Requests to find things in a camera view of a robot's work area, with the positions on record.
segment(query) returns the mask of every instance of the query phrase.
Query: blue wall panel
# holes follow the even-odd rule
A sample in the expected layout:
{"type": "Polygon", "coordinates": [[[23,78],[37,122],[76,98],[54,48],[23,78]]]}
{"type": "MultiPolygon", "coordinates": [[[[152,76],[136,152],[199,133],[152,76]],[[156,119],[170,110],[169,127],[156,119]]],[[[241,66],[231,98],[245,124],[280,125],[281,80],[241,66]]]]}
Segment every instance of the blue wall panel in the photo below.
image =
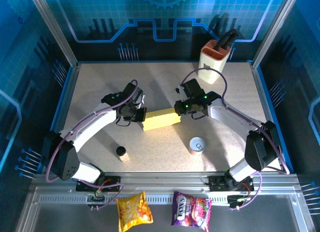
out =
{"type": "Polygon", "coordinates": [[[0,231],[15,230],[69,67],[32,0],[0,0],[0,231]]]}
{"type": "Polygon", "coordinates": [[[198,60],[207,41],[230,29],[239,33],[230,59],[246,61],[283,0],[47,2],[80,61],[198,60]]]}
{"type": "MultiPolygon", "coordinates": [[[[320,186],[319,1],[296,1],[261,62],[293,168],[302,186],[314,181],[316,187],[320,186]]],[[[320,230],[317,216],[313,218],[320,230]]]]}

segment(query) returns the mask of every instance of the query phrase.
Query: yellow sponge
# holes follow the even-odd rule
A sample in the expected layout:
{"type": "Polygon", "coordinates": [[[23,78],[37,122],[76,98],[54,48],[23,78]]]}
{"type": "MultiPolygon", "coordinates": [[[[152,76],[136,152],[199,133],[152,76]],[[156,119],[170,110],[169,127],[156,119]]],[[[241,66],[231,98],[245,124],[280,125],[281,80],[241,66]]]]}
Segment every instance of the yellow sponge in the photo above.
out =
{"type": "Polygon", "coordinates": [[[171,126],[179,123],[181,116],[177,115],[175,108],[167,108],[153,112],[147,112],[145,115],[145,121],[142,122],[143,130],[149,131],[158,129],[161,127],[171,126]]]}

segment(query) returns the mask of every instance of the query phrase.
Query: chip bag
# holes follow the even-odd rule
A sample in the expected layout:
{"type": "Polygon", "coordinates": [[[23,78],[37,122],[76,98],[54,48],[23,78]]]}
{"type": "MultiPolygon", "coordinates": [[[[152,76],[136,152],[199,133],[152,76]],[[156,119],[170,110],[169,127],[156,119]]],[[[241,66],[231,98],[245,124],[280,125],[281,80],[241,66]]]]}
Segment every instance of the chip bag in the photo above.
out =
{"type": "Polygon", "coordinates": [[[144,191],[129,198],[117,198],[116,206],[119,214],[119,232],[125,232],[132,226],[154,222],[144,191]]]}
{"type": "Polygon", "coordinates": [[[209,232],[212,199],[174,192],[171,225],[198,227],[209,232]]]}

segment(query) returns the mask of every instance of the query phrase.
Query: black knife handle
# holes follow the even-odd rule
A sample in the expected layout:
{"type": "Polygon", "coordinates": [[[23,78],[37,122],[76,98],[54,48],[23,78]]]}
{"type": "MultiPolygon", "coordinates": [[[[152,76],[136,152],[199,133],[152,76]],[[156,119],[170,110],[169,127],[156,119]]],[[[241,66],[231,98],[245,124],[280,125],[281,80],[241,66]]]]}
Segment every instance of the black knife handle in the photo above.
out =
{"type": "Polygon", "coordinates": [[[213,48],[214,50],[216,51],[219,51],[219,48],[224,45],[229,37],[232,35],[232,34],[236,34],[237,31],[233,28],[231,30],[229,30],[227,33],[225,33],[225,35],[218,41],[218,43],[216,44],[216,46],[213,48]]]}
{"type": "Polygon", "coordinates": [[[238,38],[238,34],[234,33],[232,34],[228,40],[223,44],[221,45],[221,49],[224,49],[226,50],[228,48],[228,46],[230,46],[233,42],[235,42],[235,40],[238,38]]]}

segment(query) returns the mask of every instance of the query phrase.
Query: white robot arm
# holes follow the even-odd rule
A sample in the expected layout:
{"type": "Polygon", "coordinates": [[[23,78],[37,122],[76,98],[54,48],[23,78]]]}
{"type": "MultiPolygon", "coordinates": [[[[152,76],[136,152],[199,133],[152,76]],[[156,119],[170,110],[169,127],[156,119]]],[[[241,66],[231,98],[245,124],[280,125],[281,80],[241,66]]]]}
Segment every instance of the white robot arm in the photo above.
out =
{"type": "Polygon", "coordinates": [[[203,113],[203,117],[209,116],[227,125],[246,142],[244,158],[226,171],[223,182],[219,182],[217,187],[221,188],[221,185],[224,185],[228,190],[236,190],[250,175],[261,171],[278,157],[265,137],[267,134],[272,143],[280,148],[278,131],[271,121],[262,123],[232,107],[219,94],[213,91],[205,93],[196,79],[183,83],[176,91],[183,98],[174,105],[178,115],[191,114],[193,118],[193,114],[203,113]]]}
{"type": "Polygon", "coordinates": [[[41,162],[47,166],[47,172],[52,171],[62,180],[73,178],[89,183],[103,177],[104,173],[97,166],[80,162],[77,153],[99,130],[116,119],[116,124],[122,117],[129,123],[143,122],[147,111],[141,107],[144,96],[138,84],[130,82],[122,92],[106,95],[93,112],[77,124],[58,133],[47,133],[41,153],[41,162]]]}

